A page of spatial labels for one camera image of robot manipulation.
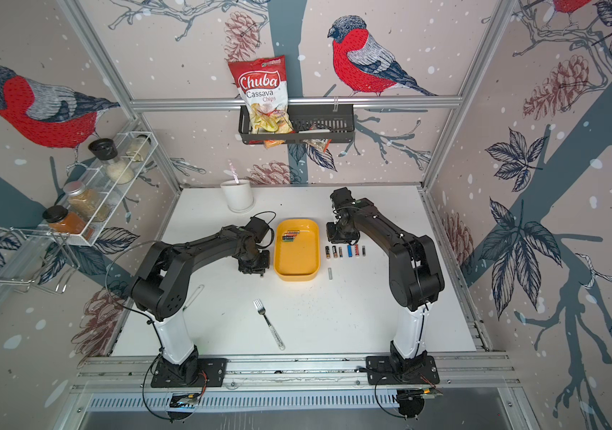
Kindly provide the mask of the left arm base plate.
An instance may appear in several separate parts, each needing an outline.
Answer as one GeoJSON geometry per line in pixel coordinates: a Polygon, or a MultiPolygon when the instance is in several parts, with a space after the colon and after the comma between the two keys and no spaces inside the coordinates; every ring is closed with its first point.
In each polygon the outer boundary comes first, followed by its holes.
{"type": "Polygon", "coordinates": [[[153,388],[221,387],[227,365],[227,358],[191,358],[181,365],[173,365],[163,359],[156,365],[151,386],[153,388]]]}

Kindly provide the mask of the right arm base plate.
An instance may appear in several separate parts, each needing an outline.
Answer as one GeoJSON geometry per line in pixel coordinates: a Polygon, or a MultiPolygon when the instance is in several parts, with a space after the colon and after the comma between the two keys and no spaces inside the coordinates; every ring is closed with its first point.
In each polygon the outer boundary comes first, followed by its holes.
{"type": "Polygon", "coordinates": [[[369,385],[425,384],[440,383],[438,366],[433,356],[423,354],[417,358],[396,358],[393,356],[367,356],[366,365],[361,368],[368,377],[369,385]]]}

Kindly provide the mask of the yellow plastic storage box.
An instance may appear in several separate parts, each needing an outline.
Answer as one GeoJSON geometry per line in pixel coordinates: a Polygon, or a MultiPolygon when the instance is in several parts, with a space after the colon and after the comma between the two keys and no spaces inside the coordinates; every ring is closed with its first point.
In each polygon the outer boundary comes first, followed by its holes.
{"type": "Polygon", "coordinates": [[[283,220],[276,230],[274,267],[282,281],[312,281],[320,268],[320,231],[310,219],[283,220]],[[300,231],[285,238],[287,231],[300,231]]]}

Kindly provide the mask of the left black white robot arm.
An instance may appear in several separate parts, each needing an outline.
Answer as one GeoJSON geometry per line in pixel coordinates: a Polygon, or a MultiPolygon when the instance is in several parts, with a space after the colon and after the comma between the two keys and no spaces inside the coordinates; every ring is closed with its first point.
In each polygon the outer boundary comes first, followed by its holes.
{"type": "Polygon", "coordinates": [[[265,236],[274,234],[267,222],[252,217],[243,227],[229,225],[206,238],[151,245],[130,297],[139,312],[152,319],[160,342],[161,369],[174,383],[189,386],[202,379],[198,347],[183,315],[192,274],[231,257],[240,273],[262,276],[270,265],[270,252],[262,242],[265,236]]]}

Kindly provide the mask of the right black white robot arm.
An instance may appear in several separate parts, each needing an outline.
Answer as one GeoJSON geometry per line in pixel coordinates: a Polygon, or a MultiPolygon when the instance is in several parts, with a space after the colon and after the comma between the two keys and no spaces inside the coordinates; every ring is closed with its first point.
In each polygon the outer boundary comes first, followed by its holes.
{"type": "Polygon", "coordinates": [[[437,365],[425,343],[430,310],[445,289],[434,241],[401,229],[371,200],[353,198],[346,187],[334,190],[330,199],[336,221],[327,223],[328,241],[353,247],[361,234],[371,238],[388,258],[389,288],[402,308],[390,352],[366,358],[364,372],[368,382],[439,383],[437,365]]]}

